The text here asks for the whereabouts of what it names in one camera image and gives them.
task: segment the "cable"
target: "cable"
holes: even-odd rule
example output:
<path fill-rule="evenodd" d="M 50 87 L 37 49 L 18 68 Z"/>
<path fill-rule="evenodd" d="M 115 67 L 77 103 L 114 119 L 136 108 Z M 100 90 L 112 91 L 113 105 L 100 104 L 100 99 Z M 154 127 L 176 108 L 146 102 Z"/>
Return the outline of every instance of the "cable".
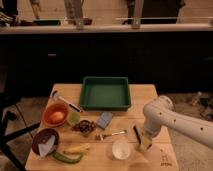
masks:
<path fill-rule="evenodd" d="M 19 107 L 17 106 L 17 104 L 15 104 L 15 107 L 16 107 L 16 109 L 17 109 L 19 115 L 21 116 L 21 118 L 22 118 L 22 120 L 23 120 L 23 122 L 24 122 L 25 127 L 28 128 L 27 123 L 26 123 L 26 121 L 25 121 L 25 119 L 24 119 L 24 117 L 23 117 L 23 115 L 22 115 L 22 112 L 20 111 L 20 109 L 19 109 Z M 30 137 L 33 139 L 33 135 L 32 135 L 32 133 L 31 133 L 30 131 L 29 131 L 29 135 L 30 135 Z"/>

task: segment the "green plastic bin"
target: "green plastic bin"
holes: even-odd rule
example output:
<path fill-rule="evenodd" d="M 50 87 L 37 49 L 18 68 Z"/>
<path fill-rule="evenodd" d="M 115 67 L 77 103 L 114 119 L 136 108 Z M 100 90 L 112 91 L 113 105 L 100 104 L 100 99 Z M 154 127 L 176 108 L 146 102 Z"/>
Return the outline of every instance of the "green plastic bin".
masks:
<path fill-rule="evenodd" d="M 84 110 L 122 110 L 131 107 L 127 77 L 84 77 L 80 95 Z"/>

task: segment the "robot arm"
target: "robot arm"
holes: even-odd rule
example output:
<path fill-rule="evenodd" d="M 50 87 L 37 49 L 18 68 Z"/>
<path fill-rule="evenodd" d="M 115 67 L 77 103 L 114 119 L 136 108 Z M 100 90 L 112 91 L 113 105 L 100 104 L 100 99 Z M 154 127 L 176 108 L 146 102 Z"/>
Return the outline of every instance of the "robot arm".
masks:
<path fill-rule="evenodd" d="M 152 144 L 161 126 L 172 128 L 193 140 L 213 149 L 213 124 L 173 112 L 173 103 L 166 96 L 160 96 L 143 108 L 145 122 L 142 130 L 142 149 L 147 150 Z"/>

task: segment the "wooden table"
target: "wooden table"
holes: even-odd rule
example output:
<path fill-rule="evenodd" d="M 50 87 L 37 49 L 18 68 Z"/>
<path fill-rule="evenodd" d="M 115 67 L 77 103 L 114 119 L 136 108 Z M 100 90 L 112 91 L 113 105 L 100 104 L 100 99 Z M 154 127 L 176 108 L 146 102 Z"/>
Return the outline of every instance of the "wooden table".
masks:
<path fill-rule="evenodd" d="M 78 104 L 81 91 L 80 84 L 55 84 L 53 91 L 58 92 L 73 102 Z M 79 132 L 71 131 L 68 123 L 54 128 L 58 131 L 60 142 L 58 151 L 62 152 L 68 146 L 88 142 L 91 149 L 84 155 L 82 160 L 77 164 L 66 164 L 59 162 L 48 156 L 41 158 L 30 151 L 26 163 L 27 170 L 72 170 L 72 171 L 177 171 L 178 164 L 173 151 L 171 140 L 166 127 L 162 127 L 160 134 L 153 139 L 152 147 L 144 152 L 138 152 L 136 147 L 138 141 L 133 131 L 133 126 L 139 124 L 141 127 L 144 122 L 142 109 L 144 104 L 157 97 L 154 85 L 130 85 L 130 95 L 132 106 L 128 111 L 112 111 L 114 114 L 108 127 L 102 131 L 97 128 L 89 137 L 83 137 Z M 102 111 L 84 111 L 81 119 L 96 121 Z M 41 123 L 40 130 L 45 128 Z M 94 139 L 99 133 L 112 133 L 127 129 L 126 135 L 108 137 L 103 142 Z M 111 152 L 112 144 L 117 139 L 126 139 L 131 146 L 131 155 L 127 160 L 116 160 Z"/>

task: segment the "white cup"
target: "white cup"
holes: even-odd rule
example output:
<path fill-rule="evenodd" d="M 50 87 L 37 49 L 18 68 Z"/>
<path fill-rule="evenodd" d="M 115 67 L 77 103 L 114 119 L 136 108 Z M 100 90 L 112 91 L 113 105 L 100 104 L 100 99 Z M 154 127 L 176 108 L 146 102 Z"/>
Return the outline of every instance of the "white cup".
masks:
<path fill-rule="evenodd" d="M 112 145 L 112 154 L 118 160 L 126 160 L 130 156 L 130 145 L 125 140 L 117 140 Z"/>

